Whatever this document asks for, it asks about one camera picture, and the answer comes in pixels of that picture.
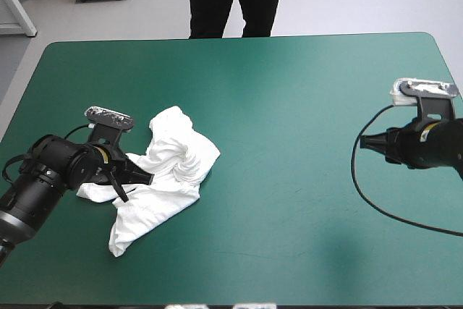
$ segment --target white cloth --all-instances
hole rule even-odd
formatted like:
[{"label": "white cloth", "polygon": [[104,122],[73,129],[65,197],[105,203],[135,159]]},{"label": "white cloth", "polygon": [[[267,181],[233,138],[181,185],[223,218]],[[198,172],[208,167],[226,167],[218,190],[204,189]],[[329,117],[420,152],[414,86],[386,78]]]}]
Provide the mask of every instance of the white cloth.
[{"label": "white cloth", "polygon": [[151,185],[123,185],[129,201],[117,197],[112,186],[83,184],[77,195],[93,202],[117,198],[117,217],[109,237],[109,250],[119,257],[134,240],[193,204],[200,183],[220,155],[215,145],[195,132],[190,118],[178,106],[162,111],[150,122],[153,139],[144,156],[127,156],[154,174]]}]

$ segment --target white floor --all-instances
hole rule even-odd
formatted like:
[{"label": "white floor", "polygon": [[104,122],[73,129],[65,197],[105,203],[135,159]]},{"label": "white floor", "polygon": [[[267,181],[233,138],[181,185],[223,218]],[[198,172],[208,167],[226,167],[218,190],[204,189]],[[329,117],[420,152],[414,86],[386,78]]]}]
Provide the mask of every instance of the white floor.
[{"label": "white floor", "polygon": [[[23,0],[23,5],[37,27],[38,35],[33,39],[0,36],[0,98],[4,95],[0,104],[0,137],[48,44],[55,41],[187,38],[189,35],[188,0],[89,3]],[[427,32],[436,39],[461,88],[462,19],[463,0],[281,0],[273,35]],[[242,26],[239,6],[235,4],[225,36],[241,36]]]}]

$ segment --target tabletop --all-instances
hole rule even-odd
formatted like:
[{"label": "tabletop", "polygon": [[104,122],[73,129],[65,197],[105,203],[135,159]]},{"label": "tabletop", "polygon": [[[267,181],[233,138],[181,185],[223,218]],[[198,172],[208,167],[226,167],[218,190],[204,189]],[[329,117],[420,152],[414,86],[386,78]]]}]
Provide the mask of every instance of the tabletop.
[{"label": "tabletop", "polygon": [[[108,251],[112,204],[67,192],[0,270],[0,303],[461,304],[463,240],[387,219],[350,178],[354,139],[399,77],[451,81],[425,33],[51,44],[0,163],[85,123],[92,105],[135,119],[121,148],[140,154],[150,119],[177,105],[221,156],[201,199],[120,258]],[[394,108],[367,133],[414,115]],[[359,150],[357,173],[386,210],[463,229],[453,169],[412,171]]]}]

